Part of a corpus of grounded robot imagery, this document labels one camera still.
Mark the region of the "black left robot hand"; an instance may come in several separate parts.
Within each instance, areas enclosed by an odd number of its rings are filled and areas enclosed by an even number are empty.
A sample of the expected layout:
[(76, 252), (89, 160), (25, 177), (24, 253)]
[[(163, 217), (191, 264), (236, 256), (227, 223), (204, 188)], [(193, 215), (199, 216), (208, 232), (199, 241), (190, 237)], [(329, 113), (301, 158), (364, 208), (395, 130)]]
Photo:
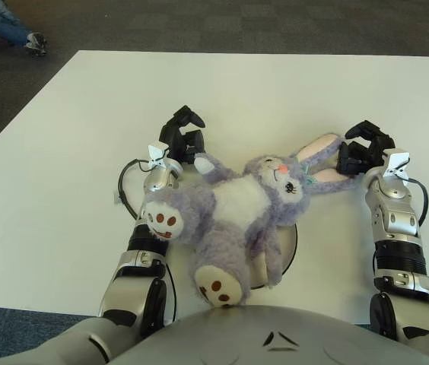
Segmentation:
[(181, 127), (193, 124), (200, 128), (205, 127), (202, 118), (188, 106), (182, 106), (173, 117), (162, 127), (159, 141), (169, 147), (168, 157), (179, 163), (193, 164), (197, 153), (205, 153), (205, 143), (200, 129), (186, 132)]

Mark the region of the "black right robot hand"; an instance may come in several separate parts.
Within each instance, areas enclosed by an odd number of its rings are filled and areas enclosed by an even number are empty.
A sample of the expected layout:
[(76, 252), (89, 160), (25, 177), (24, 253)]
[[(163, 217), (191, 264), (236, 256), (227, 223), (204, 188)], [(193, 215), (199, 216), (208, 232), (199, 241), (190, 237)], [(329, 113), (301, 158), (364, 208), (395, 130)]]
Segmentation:
[(338, 151), (336, 170), (346, 176), (366, 173), (371, 168), (381, 167), (384, 164), (383, 151), (395, 147), (388, 134), (364, 120), (345, 133), (345, 141)]

